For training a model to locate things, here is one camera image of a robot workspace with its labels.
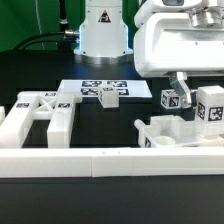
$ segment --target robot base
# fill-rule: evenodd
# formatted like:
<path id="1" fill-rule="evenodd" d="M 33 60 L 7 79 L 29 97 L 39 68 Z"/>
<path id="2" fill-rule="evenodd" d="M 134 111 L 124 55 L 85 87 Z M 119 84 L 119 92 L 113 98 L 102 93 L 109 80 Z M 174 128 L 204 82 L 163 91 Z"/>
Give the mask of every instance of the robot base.
<path id="1" fill-rule="evenodd" d="M 130 50 L 130 53 L 118 57 L 91 57 L 84 54 L 80 54 L 78 50 L 74 50 L 74 55 L 76 61 L 97 65 L 122 64 L 134 61 L 132 50 Z"/>

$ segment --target marker sticker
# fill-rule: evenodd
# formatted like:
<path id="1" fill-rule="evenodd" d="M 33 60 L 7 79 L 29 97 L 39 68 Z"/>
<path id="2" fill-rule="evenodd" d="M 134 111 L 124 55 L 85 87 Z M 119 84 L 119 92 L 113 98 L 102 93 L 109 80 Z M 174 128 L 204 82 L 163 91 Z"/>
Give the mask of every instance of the marker sticker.
<path id="1" fill-rule="evenodd" d="M 29 103 L 18 103 L 17 104 L 17 108 L 28 108 L 29 107 Z"/>

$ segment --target black and white pattern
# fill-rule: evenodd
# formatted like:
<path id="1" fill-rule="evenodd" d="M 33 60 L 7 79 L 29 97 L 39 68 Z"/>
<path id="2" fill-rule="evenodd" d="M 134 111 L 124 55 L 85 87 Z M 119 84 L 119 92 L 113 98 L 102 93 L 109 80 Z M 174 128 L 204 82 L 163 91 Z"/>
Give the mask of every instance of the black and white pattern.
<path id="1" fill-rule="evenodd" d="M 103 88 L 103 91 L 113 91 L 113 88 Z"/>
<path id="2" fill-rule="evenodd" d="M 85 96 L 97 96 L 98 89 L 82 88 L 81 93 L 82 95 L 85 95 Z"/>
<path id="3" fill-rule="evenodd" d="M 56 96 L 56 93 L 46 93 L 45 96 Z"/>
<path id="4" fill-rule="evenodd" d="M 179 97 L 170 97 L 169 107 L 177 107 L 179 105 Z"/>
<path id="5" fill-rule="evenodd" d="M 163 94 L 163 98 L 162 98 L 162 104 L 164 106 L 167 106 L 167 96 Z"/>
<path id="6" fill-rule="evenodd" d="M 198 104 L 198 116 L 204 120 L 205 119 L 205 106 L 201 103 Z"/>
<path id="7" fill-rule="evenodd" d="M 29 107 L 29 103 L 18 103 L 17 104 L 17 108 L 28 108 Z"/>
<path id="8" fill-rule="evenodd" d="M 83 81 L 82 82 L 83 87 L 98 87 L 100 84 L 102 84 L 102 81 Z"/>
<path id="9" fill-rule="evenodd" d="M 223 107 L 211 107 L 209 109 L 208 121 L 221 121 L 223 116 Z"/>
<path id="10" fill-rule="evenodd" d="M 126 81 L 107 81 L 107 84 L 112 84 L 114 87 L 127 87 Z"/>
<path id="11" fill-rule="evenodd" d="M 175 90 L 167 90 L 166 92 L 167 92 L 167 94 L 169 94 L 169 95 L 177 95 L 177 93 L 176 93 Z"/>
<path id="12" fill-rule="evenodd" d="M 145 148 L 151 148 L 151 142 L 148 138 L 145 138 Z"/>
<path id="13" fill-rule="evenodd" d="M 100 91 L 100 101 L 103 102 L 103 93 Z"/>
<path id="14" fill-rule="evenodd" d="M 120 96 L 129 96 L 128 89 L 117 89 Z"/>
<path id="15" fill-rule="evenodd" d="M 70 103 L 59 103 L 58 107 L 59 108 L 69 108 L 71 106 Z"/>

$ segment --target white plastic part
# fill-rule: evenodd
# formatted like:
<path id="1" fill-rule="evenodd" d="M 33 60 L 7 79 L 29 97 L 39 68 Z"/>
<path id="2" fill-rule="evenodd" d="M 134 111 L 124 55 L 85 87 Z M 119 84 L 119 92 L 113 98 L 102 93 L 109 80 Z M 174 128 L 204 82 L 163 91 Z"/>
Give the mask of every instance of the white plastic part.
<path id="1" fill-rule="evenodd" d="M 81 102 L 73 94 L 59 94 L 47 130 L 48 148 L 69 148 L 75 115 L 75 105 Z"/>
<path id="2" fill-rule="evenodd" d="M 21 92 L 0 126 L 0 147 L 21 148 L 34 120 L 51 120 L 49 148 L 69 148 L 75 104 L 81 93 Z"/>
<path id="3" fill-rule="evenodd" d="M 203 0 L 185 0 L 182 6 L 168 6 L 163 0 L 146 1 L 135 15 L 135 25 L 139 28 L 153 14 L 158 12 L 180 12 L 200 7 Z"/>
<path id="4" fill-rule="evenodd" d="M 128 27 L 122 19 L 122 0 L 86 0 L 86 18 L 80 26 L 77 55 L 117 58 L 132 54 Z"/>
<path id="5" fill-rule="evenodd" d="M 119 93 L 113 85 L 99 85 L 98 99 L 103 108 L 119 107 Z"/>
<path id="6" fill-rule="evenodd" d="M 224 134 L 224 89 L 220 86 L 198 88 L 195 121 L 202 136 Z"/>
<path id="7" fill-rule="evenodd" d="M 0 107 L 0 125 L 4 121 L 4 119 L 5 119 L 5 108 Z"/>
<path id="8" fill-rule="evenodd" d="M 1 149 L 0 178 L 224 174 L 223 147 Z"/>
<path id="9" fill-rule="evenodd" d="M 198 88 L 194 121 L 167 115 L 151 117 L 150 125 L 136 120 L 139 145 L 143 148 L 187 146 L 224 146 L 224 89 L 220 86 Z"/>
<path id="10" fill-rule="evenodd" d="M 187 13 L 156 13 L 135 34 L 135 68 L 142 77 L 223 71 L 223 31 L 193 28 Z"/>

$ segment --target black cable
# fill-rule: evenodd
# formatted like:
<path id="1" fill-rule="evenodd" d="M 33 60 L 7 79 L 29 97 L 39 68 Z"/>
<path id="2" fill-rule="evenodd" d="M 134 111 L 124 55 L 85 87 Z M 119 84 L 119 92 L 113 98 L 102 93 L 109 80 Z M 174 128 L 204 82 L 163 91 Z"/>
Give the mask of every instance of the black cable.
<path id="1" fill-rule="evenodd" d="M 53 32 L 53 33 L 43 33 L 43 34 L 39 34 L 36 36 L 32 36 L 32 37 L 29 37 L 26 40 L 22 41 L 20 44 L 16 45 L 13 50 L 19 50 L 20 47 L 22 47 L 24 44 L 29 43 L 32 40 L 36 40 L 36 39 L 43 38 L 43 37 L 60 36 L 60 35 L 65 35 L 65 33 L 64 32 Z"/>
<path id="2" fill-rule="evenodd" d="M 66 18 L 65 0 L 59 0 L 58 3 L 60 11 L 60 31 L 65 31 L 69 29 L 68 21 Z"/>
<path id="3" fill-rule="evenodd" d="M 33 44 L 40 44 L 40 43 L 57 43 L 57 40 L 38 40 L 38 41 L 33 41 L 31 43 L 26 44 L 24 47 L 22 47 L 22 50 L 25 50 L 27 47 L 33 45 Z"/>

